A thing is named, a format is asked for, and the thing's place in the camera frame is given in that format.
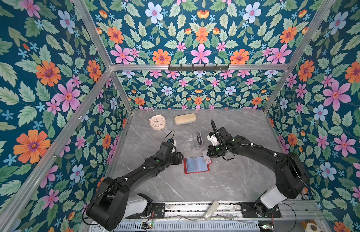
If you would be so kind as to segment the pink floral credit card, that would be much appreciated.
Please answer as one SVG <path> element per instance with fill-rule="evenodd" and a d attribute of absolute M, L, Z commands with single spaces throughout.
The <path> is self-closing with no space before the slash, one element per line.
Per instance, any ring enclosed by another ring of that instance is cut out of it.
<path fill-rule="evenodd" d="M 206 165 L 209 165 L 209 164 L 212 163 L 212 160 L 211 160 L 211 158 L 210 158 L 207 154 L 208 154 L 208 150 L 207 150 L 207 149 L 202 152 L 203 159 L 204 159 Z"/>

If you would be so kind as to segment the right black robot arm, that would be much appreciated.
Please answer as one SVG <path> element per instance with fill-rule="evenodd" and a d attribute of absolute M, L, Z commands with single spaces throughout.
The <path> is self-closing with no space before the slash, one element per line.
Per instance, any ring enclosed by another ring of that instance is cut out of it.
<path fill-rule="evenodd" d="M 211 126 L 213 131 L 207 137 L 212 143 L 208 146 L 208 157 L 227 160 L 227 153 L 232 153 L 234 158 L 245 156 L 275 173 L 275 184 L 255 201 L 258 215 L 263 217 L 279 203 L 295 199 L 309 184 L 308 173 L 297 154 L 276 152 L 240 135 L 232 137 L 224 127 L 217 128 L 214 120 Z"/>

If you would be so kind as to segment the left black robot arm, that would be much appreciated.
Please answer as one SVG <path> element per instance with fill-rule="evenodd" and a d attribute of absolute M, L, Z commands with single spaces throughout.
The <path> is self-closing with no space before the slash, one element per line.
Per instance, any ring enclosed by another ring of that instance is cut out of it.
<path fill-rule="evenodd" d="M 108 231 L 114 230 L 126 217 L 135 214 L 148 216 L 152 212 L 153 200 L 141 193 L 130 198 L 131 192 L 169 166 L 182 164 L 183 158 L 183 154 L 176 150 L 174 139 L 162 142 L 159 151 L 135 170 L 116 179 L 105 178 L 84 214 Z"/>

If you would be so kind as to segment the red card holder wallet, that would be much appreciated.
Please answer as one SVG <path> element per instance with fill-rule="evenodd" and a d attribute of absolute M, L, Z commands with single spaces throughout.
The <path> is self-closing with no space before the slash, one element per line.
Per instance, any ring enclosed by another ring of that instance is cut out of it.
<path fill-rule="evenodd" d="M 185 158 L 184 159 L 184 173 L 197 174 L 210 171 L 212 161 L 205 161 L 203 157 Z"/>

